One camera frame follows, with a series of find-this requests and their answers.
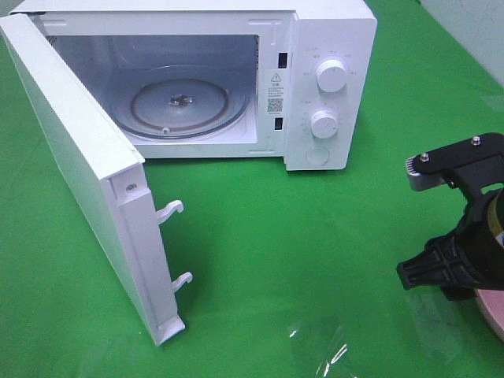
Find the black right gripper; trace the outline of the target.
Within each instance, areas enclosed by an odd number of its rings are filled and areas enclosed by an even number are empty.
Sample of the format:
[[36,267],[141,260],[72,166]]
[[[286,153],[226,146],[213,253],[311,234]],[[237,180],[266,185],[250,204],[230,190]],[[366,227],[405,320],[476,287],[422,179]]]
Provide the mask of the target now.
[[503,289],[503,190],[489,191],[466,206],[457,227],[430,239],[414,258],[401,262],[402,286],[440,287],[449,300],[476,289]]

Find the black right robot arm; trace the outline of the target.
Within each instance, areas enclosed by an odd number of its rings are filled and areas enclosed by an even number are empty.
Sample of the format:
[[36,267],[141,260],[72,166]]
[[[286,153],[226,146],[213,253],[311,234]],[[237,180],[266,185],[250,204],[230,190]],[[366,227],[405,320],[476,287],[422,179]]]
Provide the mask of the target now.
[[503,191],[490,191],[465,208],[457,227],[430,239],[397,273],[404,289],[440,287],[449,300],[476,289],[503,289]]

